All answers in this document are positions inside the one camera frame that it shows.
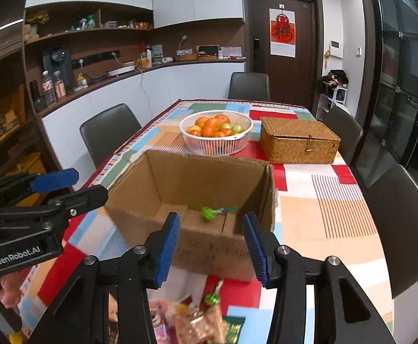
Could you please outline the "left hand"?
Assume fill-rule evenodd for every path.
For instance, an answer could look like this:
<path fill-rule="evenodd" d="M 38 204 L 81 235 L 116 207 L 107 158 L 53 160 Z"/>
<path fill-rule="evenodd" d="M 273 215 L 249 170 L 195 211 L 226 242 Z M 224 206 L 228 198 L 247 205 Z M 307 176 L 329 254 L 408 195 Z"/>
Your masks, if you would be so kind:
<path fill-rule="evenodd" d="M 0 302 L 6 309 L 15 308 L 20 303 L 21 285 L 19 272 L 0 277 Z"/>

